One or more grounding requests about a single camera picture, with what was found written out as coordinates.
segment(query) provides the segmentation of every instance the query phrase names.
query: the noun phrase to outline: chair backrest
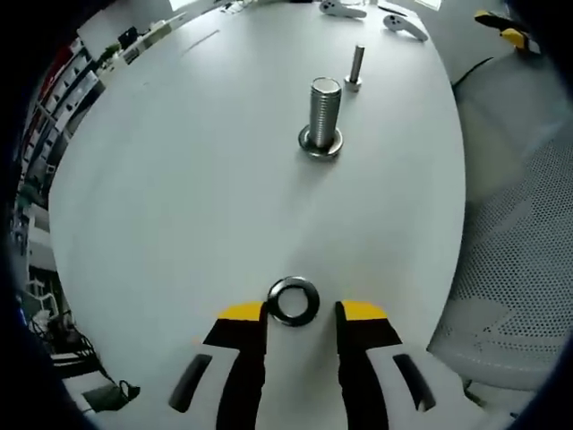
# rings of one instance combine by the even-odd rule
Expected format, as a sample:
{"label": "chair backrest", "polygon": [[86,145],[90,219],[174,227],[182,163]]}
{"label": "chair backrest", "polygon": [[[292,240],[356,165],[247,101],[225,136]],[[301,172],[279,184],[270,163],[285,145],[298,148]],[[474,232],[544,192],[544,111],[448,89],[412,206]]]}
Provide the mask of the chair backrest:
{"label": "chair backrest", "polygon": [[534,390],[573,327],[573,116],[543,60],[491,62],[459,89],[466,224],[429,350],[471,380]]}

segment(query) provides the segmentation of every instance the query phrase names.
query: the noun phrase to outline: white table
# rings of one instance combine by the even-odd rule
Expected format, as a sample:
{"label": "white table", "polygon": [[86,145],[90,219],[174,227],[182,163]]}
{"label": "white table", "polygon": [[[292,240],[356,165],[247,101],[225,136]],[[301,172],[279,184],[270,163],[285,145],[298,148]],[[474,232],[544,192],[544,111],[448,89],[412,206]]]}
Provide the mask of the white table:
{"label": "white table", "polygon": [[[219,311],[264,300],[288,275],[314,283],[321,310],[302,329],[270,322],[269,387],[294,384],[285,369],[310,361],[332,379],[336,356],[316,354],[335,350],[340,299],[382,306],[404,341],[427,346],[458,258],[462,135],[432,42],[368,13],[208,13],[120,71],[86,115],[50,220],[65,294],[114,377],[140,383]],[[343,95],[345,146],[336,162],[310,160],[297,141],[310,84],[342,83],[358,42],[363,87]]]}

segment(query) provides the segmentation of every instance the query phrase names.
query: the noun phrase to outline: black cable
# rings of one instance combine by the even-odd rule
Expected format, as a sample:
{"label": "black cable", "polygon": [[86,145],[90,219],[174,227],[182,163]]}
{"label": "black cable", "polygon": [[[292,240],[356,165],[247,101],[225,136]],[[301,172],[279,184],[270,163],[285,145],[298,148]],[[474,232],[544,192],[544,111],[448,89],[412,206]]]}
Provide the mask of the black cable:
{"label": "black cable", "polygon": [[486,59],[480,61],[480,62],[479,62],[478,64],[476,64],[474,67],[472,67],[471,69],[469,69],[469,70],[466,72],[466,74],[464,74],[461,78],[459,78],[457,82],[452,83],[451,89],[454,91],[454,93],[455,93],[456,90],[458,89],[459,85],[460,85],[463,81],[465,81],[465,80],[467,79],[467,77],[475,71],[475,69],[477,69],[478,67],[481,67],[482,65],[484,65],[485,63],[487,63],[488,61],[490,61],[490,60],[492,60],[492,59],[493,59],[493,57],[490,56],[489,58],[486,58]]}

